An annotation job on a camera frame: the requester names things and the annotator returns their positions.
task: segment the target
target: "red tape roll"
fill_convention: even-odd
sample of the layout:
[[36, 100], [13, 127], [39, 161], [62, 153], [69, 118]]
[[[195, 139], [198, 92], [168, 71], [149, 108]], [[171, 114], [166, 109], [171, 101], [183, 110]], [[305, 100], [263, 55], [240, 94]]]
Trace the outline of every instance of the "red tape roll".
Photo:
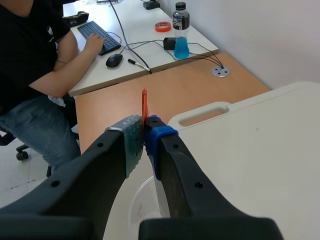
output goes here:
[[169, 32], [171, 30], [171, 23], [167, 21], [158, 22], [156, 25], [154, 25], [154, 29], [158, 33]]

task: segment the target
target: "black power adapter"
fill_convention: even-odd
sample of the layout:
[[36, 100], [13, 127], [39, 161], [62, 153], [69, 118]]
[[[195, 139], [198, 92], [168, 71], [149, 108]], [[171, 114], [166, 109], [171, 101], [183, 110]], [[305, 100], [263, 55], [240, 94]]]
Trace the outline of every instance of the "black power adapter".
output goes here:
[[175, 37], [166, 37], [163, 40], [163, 48], [165, 50], [175, 50], [176, 47], [176, 38]]

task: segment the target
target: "blue liquid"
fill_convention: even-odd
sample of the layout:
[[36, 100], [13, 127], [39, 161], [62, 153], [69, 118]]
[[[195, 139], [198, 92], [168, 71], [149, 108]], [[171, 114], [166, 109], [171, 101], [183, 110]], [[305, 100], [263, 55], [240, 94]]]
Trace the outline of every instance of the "blue liquid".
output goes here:
[[189, 57], [189, 48], [185, 37], [178, 37], [175, 39], [174, 56], [177, 59], [186, 59]]

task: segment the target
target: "keyboard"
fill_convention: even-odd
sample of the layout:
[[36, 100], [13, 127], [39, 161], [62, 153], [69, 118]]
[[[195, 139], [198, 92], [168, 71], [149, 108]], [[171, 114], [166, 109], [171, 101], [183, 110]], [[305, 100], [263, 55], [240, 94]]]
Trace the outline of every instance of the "keyboard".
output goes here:
[[102, 50], [99, 52], [100, 56], [108, 54], [121, 47], [121, 45], [113, 37], [106, 33], [106, 31], [104, 31], [94, 21], [88, 22], [85, 25], [78, 27], [78, 30], [85, 37], [85, 39], [87, 39], [92, 33], [99, 35], [101, 38], [106, 38]]

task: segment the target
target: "white tile floor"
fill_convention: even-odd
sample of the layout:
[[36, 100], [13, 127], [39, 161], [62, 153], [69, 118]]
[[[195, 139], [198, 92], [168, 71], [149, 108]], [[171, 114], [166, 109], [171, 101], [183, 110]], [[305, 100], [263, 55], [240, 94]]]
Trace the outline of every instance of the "white tile floor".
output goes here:
[[47, 179], [48, 164], [39, 153], [29, 148], [27, 160], [16, 159], [16, 148], [22, 144], [15, 139], [8, 146], [0, 146], [0, 208], [23, 197]]

